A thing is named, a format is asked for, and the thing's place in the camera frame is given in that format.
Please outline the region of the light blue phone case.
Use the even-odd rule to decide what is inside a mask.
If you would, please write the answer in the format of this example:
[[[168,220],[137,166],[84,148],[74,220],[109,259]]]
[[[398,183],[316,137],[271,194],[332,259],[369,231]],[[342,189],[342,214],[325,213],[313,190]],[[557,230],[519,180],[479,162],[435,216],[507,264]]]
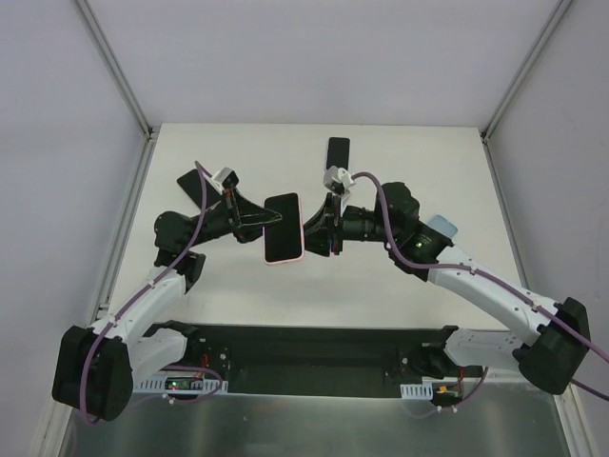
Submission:
[[[427,221],[427,225],[449,239],[453,239],[459,231],[452,222],[440,214],[432,216]]]

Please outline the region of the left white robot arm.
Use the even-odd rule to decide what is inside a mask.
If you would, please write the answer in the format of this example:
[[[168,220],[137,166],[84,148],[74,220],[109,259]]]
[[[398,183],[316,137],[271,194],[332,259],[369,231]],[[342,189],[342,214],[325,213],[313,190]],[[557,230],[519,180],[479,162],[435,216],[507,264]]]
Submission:
[[[195,368],[202,351],[195,330],[168,323],[147,334],[200,280],[206,257],[193,248],[228,234],[248,243],[281,219],[279,212],[248,201],[237,189],[223,190],[218,202],[203,205],[197,216],[159,215],[154,223],[157,256],[143,283],[117,311],[63,335],[52,399],[109,422],[126,408],[135,385],[156,371],[171,364]]]

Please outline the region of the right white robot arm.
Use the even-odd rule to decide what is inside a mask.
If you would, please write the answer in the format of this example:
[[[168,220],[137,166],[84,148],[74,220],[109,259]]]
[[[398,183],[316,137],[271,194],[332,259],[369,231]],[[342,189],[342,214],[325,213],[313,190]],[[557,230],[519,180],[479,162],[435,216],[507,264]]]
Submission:
[[[373,209],[343,206],[328,193],[304,223],[304,247],[328,257],[346,241],[379,242],[401,271],[455,293],[501,324],[502,330],[447,326],[446,338],[412,349],[410,369],[441,379],[470,366],[519,372],[540,390],[562,394],[589,348],[585,306],[562,303],[513,286],[483,270],[451,236],[419,217],[420,203],[402,182],[381,185]]]

